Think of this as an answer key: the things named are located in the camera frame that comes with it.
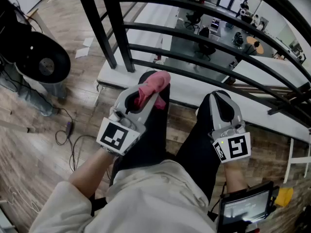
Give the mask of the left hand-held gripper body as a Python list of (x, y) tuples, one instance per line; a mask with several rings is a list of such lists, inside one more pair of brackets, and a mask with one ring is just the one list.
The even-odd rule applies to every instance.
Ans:
[(96, 142), (116, 156), (124, 156), (142, 137), (146, 127), (132, 116), (113, 108), (102, 120)]

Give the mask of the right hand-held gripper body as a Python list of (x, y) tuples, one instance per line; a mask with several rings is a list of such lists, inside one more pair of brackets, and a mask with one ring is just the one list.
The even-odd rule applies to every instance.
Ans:
[(220, 123), (213, 126), (211, 132), (213, 147), (221, 161), (226, 163), (249, 157), (251, 155), (250, 132), (245, 129), (245, 123), (239, 122), (235, 125)]

